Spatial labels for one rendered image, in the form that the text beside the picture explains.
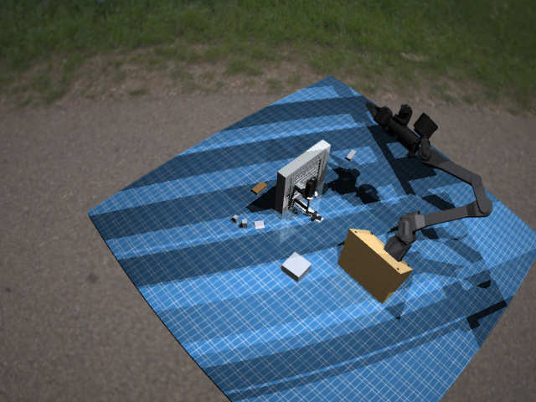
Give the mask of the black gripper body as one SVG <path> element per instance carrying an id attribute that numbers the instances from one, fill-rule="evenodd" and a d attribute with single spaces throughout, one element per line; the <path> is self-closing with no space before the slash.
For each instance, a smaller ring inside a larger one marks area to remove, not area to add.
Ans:
<path id="1" fill-rule="evenodd" d="M 384 108 L 381 109 L 381 112 L 374 118 L 374 121 L 379 126 L 386 126 L 384 128 L 385 132 L 389 136 L 394 137 L 397 142 L 400 142 L 400 138 L 409 130 L 409 128 L 395 117 L 392 118 L 392 115 L 392 111 L 387 106 L 384 106 Z"/>

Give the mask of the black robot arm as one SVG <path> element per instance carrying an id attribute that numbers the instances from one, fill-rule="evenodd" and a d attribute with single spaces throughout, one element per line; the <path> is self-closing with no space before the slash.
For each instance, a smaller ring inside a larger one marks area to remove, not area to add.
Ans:
<path id="1" fill-rule="evenodd" d="M 401 105 L 399 114 L 395 118 L 402 124 L 409 124 L 412 116 L 412 109 L 407 104 Z M 449 173 L 460 179 L 464 183 L 472 186 L 476 201 L 454 209 L 434 212 L 429 214 L 420 214 L 419 210 L 412 213 L 405 213 L 398 221 L 398 233 L 389 239 L 384 250 L 398 262 L 411 248 L 411 243 L 416 241 L 416 232 L 435 224 L 443 224 L 464 218 L 487 217 L 492 212 L 492 201 L 487 198 L 486 191 L 482 185 L 482 178 L 467 169 L 445 159 L 438 151 L 430 147 L 428 140 L 437 130 L 438 126 L 429 116 L 422 113 L 414 130 L 420 136 L 418 137 L 411 130 L 406 131 L 400 138 L 400 144 L 409 152 L 407 158 L 415 158 L 417 153 L 418 159 L 422 164 Z M 421 144 L 421 147 L 419 145 Z"/>

